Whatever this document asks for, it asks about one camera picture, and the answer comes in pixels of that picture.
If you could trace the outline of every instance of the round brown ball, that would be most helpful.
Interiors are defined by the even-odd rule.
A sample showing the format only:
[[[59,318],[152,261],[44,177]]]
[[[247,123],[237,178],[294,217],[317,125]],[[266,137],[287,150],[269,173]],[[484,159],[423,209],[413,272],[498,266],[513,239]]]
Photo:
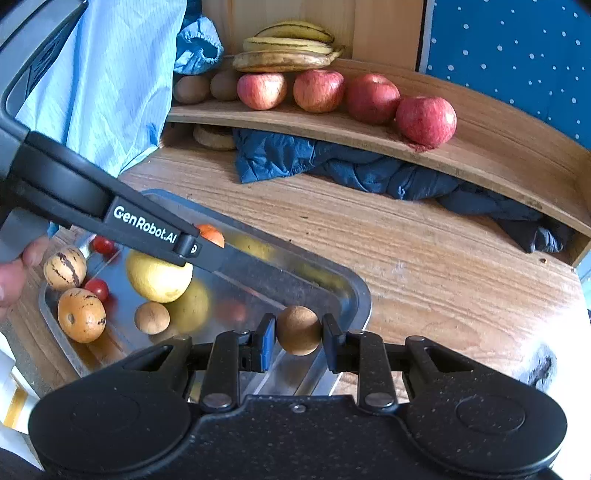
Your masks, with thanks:
[[[209,89],[213,97],[222,102],[238,100],[236,87],[239,78],[240,74],[236,70],[222,70],[221,72],[217,72],[209,84]]]
[[[209,79],[202,75],[184,76],[174,86],[173,96],[188,105],[203,102],[209,96]]]
[[[292,355],[308,355],[322,340],[322,325],[312,310],[287,307],[277,316],[277,341]]]
[[[76,247],[64,247],[47,259],[43,275],[54,290],[79,287],[86,276],[86,259]]]
[[[94,293],[83,288],[71,288],[57,303],[57,319],[68,337],[79,343],[89,343],[103,333],[107,316]]]
[[[170,314],[166,307],[155,301],[148,301],[135,311],[135,326],[148,335],[156,335],[168,328]]]

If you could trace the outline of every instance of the blue polka dot fabric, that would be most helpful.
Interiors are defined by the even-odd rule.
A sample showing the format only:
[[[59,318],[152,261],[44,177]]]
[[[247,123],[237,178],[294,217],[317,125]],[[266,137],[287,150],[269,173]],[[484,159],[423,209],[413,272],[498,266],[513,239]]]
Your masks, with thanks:
[[[425,73],[591,147],[591,17],[574,0],[437,0]]]

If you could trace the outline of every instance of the black plastic body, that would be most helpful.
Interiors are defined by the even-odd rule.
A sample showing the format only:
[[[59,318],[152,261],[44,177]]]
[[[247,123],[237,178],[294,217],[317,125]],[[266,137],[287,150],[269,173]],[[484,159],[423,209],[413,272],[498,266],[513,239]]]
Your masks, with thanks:
[[[358,398],[249,395],[269,366],[275,317],[213,344],[167,340],[57,390],[31,414],[44,479],[557,479],[566,434],[544,393],[423,337],[384,345],[323,319],[329,368]],[[198,403],[192,373],[206,369]],[[410,403],[399,404],[391,371]]]

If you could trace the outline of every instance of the blue jacket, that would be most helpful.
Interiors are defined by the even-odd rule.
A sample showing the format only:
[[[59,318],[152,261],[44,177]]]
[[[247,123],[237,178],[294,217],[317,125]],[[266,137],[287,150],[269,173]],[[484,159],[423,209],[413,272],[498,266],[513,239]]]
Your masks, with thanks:
[[[398,200],[435,198],[461,215],[489,215],[526,252],[561,251],[566,225],[499,193],[378,153],[330,142],[246,128],[233,129],[242,183],[308,172],[341,185]]]

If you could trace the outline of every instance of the wooden table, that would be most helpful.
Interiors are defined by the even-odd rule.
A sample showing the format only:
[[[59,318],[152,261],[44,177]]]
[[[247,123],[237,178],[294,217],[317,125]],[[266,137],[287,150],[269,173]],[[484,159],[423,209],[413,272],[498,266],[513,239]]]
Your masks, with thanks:
[[[584,395],[589,319],[574,270],[546,254],[523,253],[490,219],[455,215],[431,202],[394,201],[299,175],[238,183],[234,153],[185,142],[126,172],[137,190],[161,188],[237,218],[355,270],[372,293],[369,329],[386,342],[421,334],[507,374],[541,343],[558,357],[550,393],[569,418],[557,469],[589,479],[584,448],[591,422]],[[61,232],[50,251],[71,242]],[[53,388],[76,373],[37,310],[39,268],[30,272],[13,327]],[[345,375],[337,393],[355,393]]]

